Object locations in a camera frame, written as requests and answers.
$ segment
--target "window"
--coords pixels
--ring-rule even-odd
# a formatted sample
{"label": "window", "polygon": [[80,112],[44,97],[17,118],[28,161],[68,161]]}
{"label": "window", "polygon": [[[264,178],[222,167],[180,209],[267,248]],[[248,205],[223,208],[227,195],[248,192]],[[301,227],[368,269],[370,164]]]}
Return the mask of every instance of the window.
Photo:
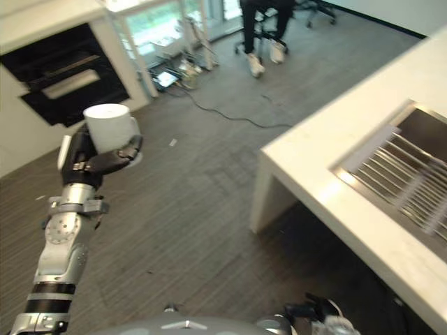
{"label": "window", "polygon": [[[200,26],[200,0],[183,0],[183,4],[186,14]],[[231,21],[241,14],[239,0],[205,0],[205,12],[211,37],[224,34],[230,28]],[[169,53],[174,54],[184,47],[180,13],[179,4],[172,2],[148,8],[126,18],[133,39],[147,63],[155,61],[156,56],[163,54],[168,48],[172,51]],[[128,43],[125,40],[123,42],[133,58]]]}
{"label": "window", "polygon": [[223,0],[223,9],[225,20],[231,20],[242,14],[239,0]]}

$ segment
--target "person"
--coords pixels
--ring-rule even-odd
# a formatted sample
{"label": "person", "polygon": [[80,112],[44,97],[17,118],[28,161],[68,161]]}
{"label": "person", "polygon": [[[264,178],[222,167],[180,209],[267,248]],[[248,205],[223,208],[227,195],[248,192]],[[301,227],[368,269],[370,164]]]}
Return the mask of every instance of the person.
{"label": "person", "polygon": [[249,62],[251,74],[259,77],[265,72],[264,66],[254,53],[254,25],[256,11],[259,8],[275,8],[277,10],[277,30],[270,44],[270,58],[276,64],[284,62],[285,47],[281,39],[286,32],[287,23],[293,14],[294,0],[240,0],[242,24],[244,27],[244,48]]}

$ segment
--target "black pants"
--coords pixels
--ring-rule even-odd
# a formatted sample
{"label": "black pants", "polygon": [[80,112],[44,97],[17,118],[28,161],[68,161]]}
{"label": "black pants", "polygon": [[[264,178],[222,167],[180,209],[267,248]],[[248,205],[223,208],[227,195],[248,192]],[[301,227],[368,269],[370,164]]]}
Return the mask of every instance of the black pants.
{"label": "black pants", "polygon": [[[254,25],[256,11],[259,6],[241,1],[240,7],[242,9],[242,23],[244,25],[244,47],[245,53],[249,54],[254,50]],[[275,8],[278,11],[277,15],[277,30],[274,35],[275,40],[281,40],[286,32],[287,22],[292,17],[293,6]]]}

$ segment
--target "chair leg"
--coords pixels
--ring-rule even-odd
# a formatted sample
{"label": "chair leg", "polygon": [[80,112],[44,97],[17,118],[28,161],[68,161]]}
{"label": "chair leg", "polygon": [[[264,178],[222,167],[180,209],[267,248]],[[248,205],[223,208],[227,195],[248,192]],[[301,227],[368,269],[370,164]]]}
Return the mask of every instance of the chair leg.
{"label": "chair leg", "polygon": [[258,58],[259,61],[261,62],[261,64],[263,63],[263,45],[264,45],[264,38],[263,38],[263,33],[264,31],[260,32],[258,35],[258,39],[259,39],[259,44],[258,44]]}
{"label": "chair leg", "polygon": [[244,41],[241,40],[240,42],[235,43],[235,54],[239,54],[239,48],[241,45],[244,45]]}
{"label": "chair leg", "polygon": [[318,13],[318,6],[314,6],[311,9],[311,12],[309,14],[309,17],[307,18],[307,28],[312,28],[312,20],[314,19],[315,15]]}
{"label": "chair leg", "polygon": [[263,37],[268,39],[268,40],[272,40],[274,38],[274,34],[276,31],[263,31]]}
{"label": "chair leg", "polygon": [[297,1],[296,9],[298,10],[309,10],[312,9],[313,6],[310,4],[310,0],[305,0],[303,2]]}
{"label": "chair leg", "polygon": [[332,22],[335,23],[335,20],[337,19],[337,16],[335,16],[334,8],[329,7],[329,6],[322,6],[321,4],[319,4],[318,5],[318,10],[320,12],[322,12],[323,14],[326,14],[327,16],[331,17],[332,18],[331,23]]}

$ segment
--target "oven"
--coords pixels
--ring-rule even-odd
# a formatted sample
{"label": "oven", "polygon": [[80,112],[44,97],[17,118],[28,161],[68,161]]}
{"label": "oven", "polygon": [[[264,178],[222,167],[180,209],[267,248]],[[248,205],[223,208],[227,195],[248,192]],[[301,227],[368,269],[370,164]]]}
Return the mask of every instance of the oven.
{"label": "oven", "polygon": [[50,125],[71,126],[82,111],[129,95],[88,24],[1,56],[26,88],[20,98]]}

